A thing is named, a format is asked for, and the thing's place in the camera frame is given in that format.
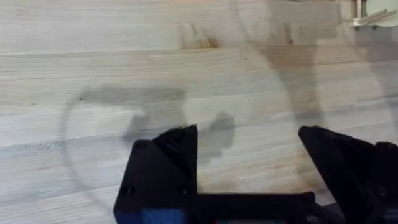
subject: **wooden table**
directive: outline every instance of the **wooden table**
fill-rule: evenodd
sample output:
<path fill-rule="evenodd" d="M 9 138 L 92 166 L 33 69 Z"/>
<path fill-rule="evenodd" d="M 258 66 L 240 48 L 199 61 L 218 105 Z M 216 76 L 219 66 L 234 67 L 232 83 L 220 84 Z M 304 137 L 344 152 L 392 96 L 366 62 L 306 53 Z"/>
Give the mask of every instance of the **wooden table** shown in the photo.
<path fill-rule="evenodd" d="M 351 6 L 0 1 L 0 223 L 114 223 L 134 140 L 187 124 L 202 192 L 333 201 L 299 126 L 397 137 L 397 30 Z"/>

